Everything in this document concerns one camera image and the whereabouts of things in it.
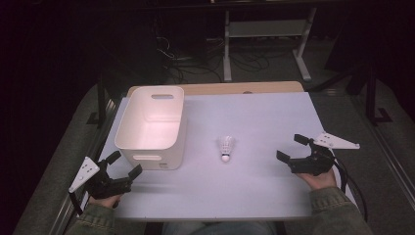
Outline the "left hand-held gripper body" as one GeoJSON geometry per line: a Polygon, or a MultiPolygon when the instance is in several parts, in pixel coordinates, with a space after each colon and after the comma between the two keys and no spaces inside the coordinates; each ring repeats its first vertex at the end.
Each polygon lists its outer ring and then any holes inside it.
{"type": "Polygon", "coordinates": [[[95,163],[89,157],[85,157],[69,187],[69,192],[73,194],[84,186],[88,194],[95,199],[105,199],[130,192],[133,180],[128,175],[118,179],[110,178],[107,173],[108,166],[106,159],[95,163]]]}

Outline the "person's right hand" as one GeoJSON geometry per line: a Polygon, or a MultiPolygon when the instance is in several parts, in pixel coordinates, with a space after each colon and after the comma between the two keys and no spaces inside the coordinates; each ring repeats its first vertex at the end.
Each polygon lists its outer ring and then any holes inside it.
{"type": "Polygon", "coordinates": [[[298,173],[298,177],[302,179],[311,190],[337,186],[336,176],[332,169],[317,176],[308,173],[298,173]]]}

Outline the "wooden table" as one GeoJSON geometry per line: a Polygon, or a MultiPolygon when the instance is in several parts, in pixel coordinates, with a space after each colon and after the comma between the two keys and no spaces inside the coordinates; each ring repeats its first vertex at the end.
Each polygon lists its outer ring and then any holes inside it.
{"type": "Polygon", "coordinates": [[[165,94],[191,95],[223,95],[223,94],[256,94],[256,93],[296,93],[303,92],[297,81],[265,81],[265,82],[224,82],[202,84],[157,85],[156,92],[165,94]]]}

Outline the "aluminium rail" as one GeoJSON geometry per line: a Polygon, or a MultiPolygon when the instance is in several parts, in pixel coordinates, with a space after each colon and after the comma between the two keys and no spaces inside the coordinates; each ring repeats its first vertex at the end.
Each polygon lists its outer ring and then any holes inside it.
{"type": "Polygon", "coordinates": [[[385,108],[375,107],[367,112],[366,104],[358,96],[352,96],[351,102],[383,153],[410,208],[415,211],[415,160],[411,160],[411,138],[405,133],[409,126],[401,128],[398,118],[392,117],[385,108]]]}
{"type": "Polygon", "coordinates": [[[50,192],[59,198],[59,205],[46,235],[64,235],[77,217],[69,187],[85,157],[93,161],[100,158],[118,105],[119,100],[101,102],[84,98],[77,108],[50,164],[52,188],[60,189],[65,195],[50,192]]]}

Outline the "person's left hand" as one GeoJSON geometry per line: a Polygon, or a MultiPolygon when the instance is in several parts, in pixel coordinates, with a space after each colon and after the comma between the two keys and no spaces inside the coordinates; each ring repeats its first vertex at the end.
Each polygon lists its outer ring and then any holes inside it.
{"type": "Polygon", "coordinates": [[[110,196],[109,198],[105,198],[105,199],[95,199],[93,197],[90,197],[88,203],[99,205],[99,206],[106,207],[109,209],[115,209],[117,205],[119,204],[120,199],[121,199],[121,195],[110,196]]]}

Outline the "white shuttlecock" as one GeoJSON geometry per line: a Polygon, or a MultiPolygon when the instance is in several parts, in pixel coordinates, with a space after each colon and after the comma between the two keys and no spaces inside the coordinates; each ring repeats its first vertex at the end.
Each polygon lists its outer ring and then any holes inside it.
{"type": "Polygon", "coordinates": [[[221,154],[221,160],[224,163],[230,161],[230,155],[233,150],[235,139],[232,136],[221,136],[219,138],[219,150],[221,154]]]}

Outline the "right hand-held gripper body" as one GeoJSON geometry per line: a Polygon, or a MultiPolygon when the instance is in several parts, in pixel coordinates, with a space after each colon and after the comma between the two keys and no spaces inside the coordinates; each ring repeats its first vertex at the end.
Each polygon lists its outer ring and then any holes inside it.
{"type": "Polygon", "coordinates": [[[316,138],[308,139],[307,146],[310,147],[310,155],[302,159],[290,159],[289,168],[292,173],[319,175],[328,172],[335,161],[333,150],[357,150],[360,148],[358,143],[352,143],[327,132],[322,132],[316,138]]]}

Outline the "black metal stand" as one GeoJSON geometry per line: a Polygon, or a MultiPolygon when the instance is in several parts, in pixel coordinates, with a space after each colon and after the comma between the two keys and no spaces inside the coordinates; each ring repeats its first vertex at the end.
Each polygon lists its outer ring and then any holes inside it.
{"type": "Polygon", "coordinates": [[[101,127],[106,119],[106,90],[101,75],[99,75],[97,81],[97,105],[97,111],[90,114],[87,123],[96,124],[98,127],[101,127]]]}
{"type": "Polygon", "coordinates": [[[376,107],[377,78],[372,66],[368,69],[366,85],[366,108],[365,115],[372,125],[377,126],[382,122],[392,122],[391,117],[384,108],[376,107]]]}

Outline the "white metal desk frame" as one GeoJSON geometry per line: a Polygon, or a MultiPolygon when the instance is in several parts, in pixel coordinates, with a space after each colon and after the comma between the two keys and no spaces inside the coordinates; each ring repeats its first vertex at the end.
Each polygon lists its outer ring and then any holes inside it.
{"type": "Polygon", "coordinates": [[[277,20],[277,21],[250,21],[250,22],[232,22],[230,13],[225,12],[224,22],[224,56],[223,72],[224,81],[232,81],[232,71],[230,66],[229,42],[231,38],[249,38],[249,37],[272,37],[272,36],[299,36],[300,44],[292,50],[294,59],[304,81],[311,80],[310,73],[303,60],[302,54],[311,31],[316,8],[311,8],[308,17],[305,20],[277,20]]]}

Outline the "white plastic bin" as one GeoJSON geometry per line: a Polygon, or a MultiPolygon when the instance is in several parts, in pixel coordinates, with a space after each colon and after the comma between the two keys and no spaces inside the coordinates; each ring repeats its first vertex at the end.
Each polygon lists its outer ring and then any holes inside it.
{"type": "Polygon", "coordinates": [[[145,170],[172,170],[184,157],[185,93],[178,86],[146,86],[129,97],[115,135],[128,162],[145,170]]]}

